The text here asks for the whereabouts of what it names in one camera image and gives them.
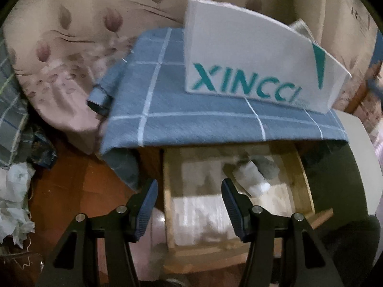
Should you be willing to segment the white grey socks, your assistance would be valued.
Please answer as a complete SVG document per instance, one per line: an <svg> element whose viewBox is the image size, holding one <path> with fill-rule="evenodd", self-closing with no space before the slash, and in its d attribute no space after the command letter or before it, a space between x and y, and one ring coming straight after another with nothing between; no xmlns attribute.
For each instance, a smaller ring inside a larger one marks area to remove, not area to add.
<svg viewBox="0 0 383 287"><path fill-rule="evenodd" d="M280 169L276 162L264 155L252 155L241 160L232 174L247 194L252 198L257 198L270 189L270 181L275 179L279 172Z"/></svg>

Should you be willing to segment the wooden drawer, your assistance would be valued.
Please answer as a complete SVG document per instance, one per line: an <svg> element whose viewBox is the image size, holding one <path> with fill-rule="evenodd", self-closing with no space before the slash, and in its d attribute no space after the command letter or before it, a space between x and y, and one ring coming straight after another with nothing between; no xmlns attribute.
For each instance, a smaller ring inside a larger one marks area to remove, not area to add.
<svg viewBox="0 0 383 287"><path fill-rule="evenodd" d="M253 197L234 178L236 166L263 156L279 173L270 189ZM242 241L251 216L301 213L317 228L333 215L317 212L301 158L291 142L167 148L163 155L163 196L168 256L166 273L188 274L242 264L249 244Z"/></svg>

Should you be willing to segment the blue checked table cloth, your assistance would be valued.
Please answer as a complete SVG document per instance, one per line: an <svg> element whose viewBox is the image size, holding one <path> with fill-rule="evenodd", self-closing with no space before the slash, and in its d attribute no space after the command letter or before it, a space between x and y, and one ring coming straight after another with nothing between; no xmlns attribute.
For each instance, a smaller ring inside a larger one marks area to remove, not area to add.
<svg viewBox="0 0 383 287"><path fill-rule="evenodd" d="M255 143L274 140L346 141L335 111L319 114L184 88L183 31L157 28L141 34L132 52L97 81L88 106L106 117L100 155L133 190L147 171L144 146Z"/></svg>

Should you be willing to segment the white plastic bag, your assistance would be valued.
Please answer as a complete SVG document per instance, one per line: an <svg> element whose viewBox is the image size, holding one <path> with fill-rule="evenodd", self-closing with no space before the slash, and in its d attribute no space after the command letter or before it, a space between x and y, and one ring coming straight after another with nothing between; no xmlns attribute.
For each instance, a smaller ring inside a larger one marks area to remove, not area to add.
<svg viewBox="0 0 383 287"><path fill-rule="evenodd" d="M35 224L30 219L28 191L35 170L28 163L15 163L8 170L1 168L1 244L6 237L23 248Z"/></svg>

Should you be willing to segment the grey cushioned stool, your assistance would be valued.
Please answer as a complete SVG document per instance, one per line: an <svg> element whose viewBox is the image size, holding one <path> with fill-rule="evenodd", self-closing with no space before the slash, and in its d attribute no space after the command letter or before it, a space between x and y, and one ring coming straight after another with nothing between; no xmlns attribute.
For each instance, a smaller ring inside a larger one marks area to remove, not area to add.
<svg viewBox="0 0 383 287"><path fill-rule="evenodd" d="M334 112L345 128L349 146L360 173L367 213L373 215L378 209L382 195L382 172L373 144L358 117L338 110L334 110Z"/></svg>

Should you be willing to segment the white XINCCI shoe box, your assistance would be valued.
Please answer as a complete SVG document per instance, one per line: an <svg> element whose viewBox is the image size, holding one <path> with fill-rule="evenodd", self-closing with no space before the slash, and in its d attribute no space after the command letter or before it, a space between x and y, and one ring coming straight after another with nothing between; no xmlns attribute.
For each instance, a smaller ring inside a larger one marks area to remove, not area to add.
<svg viewBox="0 0 383 287"><path fill-rule="evenodd" d="M230 3L188 0L185 90L327 113L351 75L310 38Z"/></svg>

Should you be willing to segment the grey plaid folded fabric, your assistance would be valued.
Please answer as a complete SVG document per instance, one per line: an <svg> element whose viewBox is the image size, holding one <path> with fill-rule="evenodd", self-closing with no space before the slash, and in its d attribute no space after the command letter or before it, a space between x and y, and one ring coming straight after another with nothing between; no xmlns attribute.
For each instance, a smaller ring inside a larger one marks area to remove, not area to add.
<svg viewBox="0 0 383 287"><path fill-rule="evenodd" d="M27 100L12 68L5 39L1 36L1 167L23 163L30 154L33 133L27 128Z"/></svg>

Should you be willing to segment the beige leaf print curtain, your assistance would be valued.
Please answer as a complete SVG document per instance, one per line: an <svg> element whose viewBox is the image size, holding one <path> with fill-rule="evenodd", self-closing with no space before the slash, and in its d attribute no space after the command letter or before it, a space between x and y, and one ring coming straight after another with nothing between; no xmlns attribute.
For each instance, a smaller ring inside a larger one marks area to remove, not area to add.
<svg viewBox="0 0 383 287"><path fill-rule="evenodd" d="M334 107L345 111L366 71L380 58L378 27L361 0L214 0L289 24L302 19L352 78ZM3 31L12 68L42 119L86 154L101 119L86 100L96 80L127 54L145 30L180 27L187 0L16 0ZM372 138L382 102L368 92L356 115Z"/></svg>

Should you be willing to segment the wooden door frame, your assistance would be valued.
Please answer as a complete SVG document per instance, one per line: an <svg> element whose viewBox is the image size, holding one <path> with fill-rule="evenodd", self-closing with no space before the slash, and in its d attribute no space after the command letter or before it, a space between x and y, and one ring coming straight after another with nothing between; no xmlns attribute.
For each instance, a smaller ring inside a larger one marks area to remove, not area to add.
<svg viewBox="0 0 383 287"><path fill-rule="evenodd" d="M371 79L375 79L380 71L382 65L382 61L378 61L376 64L373 64L365 73L363 81L358 87L358 90L353 95L352 99L348 103L345 108L345 112L349 114L353 114L358 108L359 104L364 100L367 96L368 88L367 81Z"/></svg>

